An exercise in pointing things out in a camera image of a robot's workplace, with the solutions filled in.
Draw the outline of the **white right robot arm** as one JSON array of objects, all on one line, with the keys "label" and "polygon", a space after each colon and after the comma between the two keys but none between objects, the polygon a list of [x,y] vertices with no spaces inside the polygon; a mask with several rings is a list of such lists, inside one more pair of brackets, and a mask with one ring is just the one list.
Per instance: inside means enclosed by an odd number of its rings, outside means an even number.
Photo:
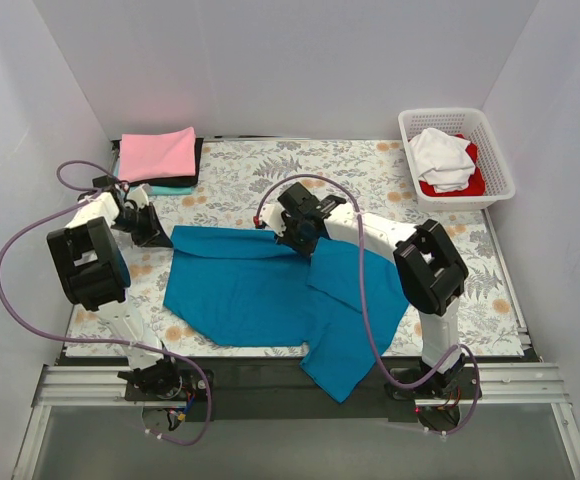
[{"label": "white right robot arm", "polygon": [[324,238],[392,262],[405,298],[419,313],[424,389],[439,398],[456,389],[463,366],[458,308],[468,268],[438,222],[410,225],[365,214],[351,200],[320,199],[297,182],[276,202],[259,208],[256,224],[271,228],[279,243],[303,256]]}]

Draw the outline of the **blue t shirt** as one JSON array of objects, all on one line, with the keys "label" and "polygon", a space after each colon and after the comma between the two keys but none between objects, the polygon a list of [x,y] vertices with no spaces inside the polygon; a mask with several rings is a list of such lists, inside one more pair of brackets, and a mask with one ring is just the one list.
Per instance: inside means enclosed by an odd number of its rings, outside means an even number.
[{"label": "blue t shirt", "polygon": [[177,226],[164,305],[219,346],[307,345],[302,370],[344,402],[391,345],[408,302],[396,267],[322,239],[311,258],[263,230]]}]

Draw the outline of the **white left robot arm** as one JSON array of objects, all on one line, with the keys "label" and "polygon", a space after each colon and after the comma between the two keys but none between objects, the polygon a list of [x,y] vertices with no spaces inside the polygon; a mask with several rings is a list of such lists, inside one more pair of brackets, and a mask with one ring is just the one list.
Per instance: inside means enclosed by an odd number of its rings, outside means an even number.
[{"label": "white left robot arm", "polygon": [[171,249],[173,243],[149,200],[150,187],[118,182],[86,195],[72,220],[47,235],[47,244],[68,300],[94,314],[121,342],[133,370],[166,360],[163,344],[129,299],[131,274],[115,230],[140,248]]}]

